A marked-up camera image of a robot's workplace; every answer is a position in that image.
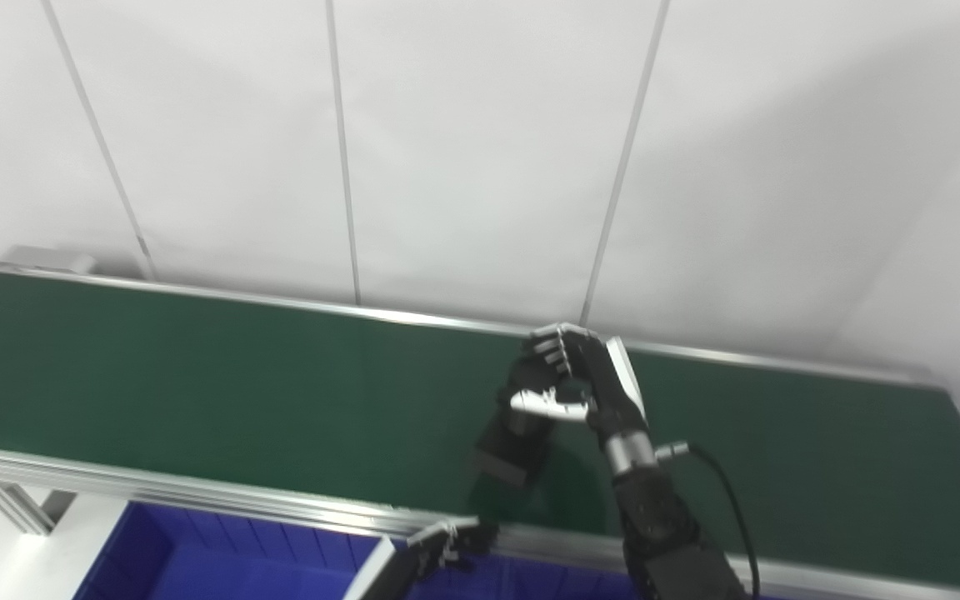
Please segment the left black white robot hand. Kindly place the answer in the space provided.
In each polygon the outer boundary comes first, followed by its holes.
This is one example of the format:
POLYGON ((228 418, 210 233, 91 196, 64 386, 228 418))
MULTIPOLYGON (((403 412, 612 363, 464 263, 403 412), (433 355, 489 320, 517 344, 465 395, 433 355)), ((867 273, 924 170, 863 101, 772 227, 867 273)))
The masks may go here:
POLYGON ((490 554, 502 531, 482 517, 450 517, 419 529, 396 544, 384 536, 347 585, 343 599, 405 599, 438 571, 472 573, 476 558, 490 554))

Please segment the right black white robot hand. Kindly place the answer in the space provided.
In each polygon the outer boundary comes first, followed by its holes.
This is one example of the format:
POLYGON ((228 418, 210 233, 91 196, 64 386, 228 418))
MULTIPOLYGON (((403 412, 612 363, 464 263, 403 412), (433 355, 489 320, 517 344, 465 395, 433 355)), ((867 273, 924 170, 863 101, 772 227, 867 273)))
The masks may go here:
POLYGON ((517 413, 587 424, 601 442, 650 429, 622 339, 570 322, 523 339, 500 402, 517 413))

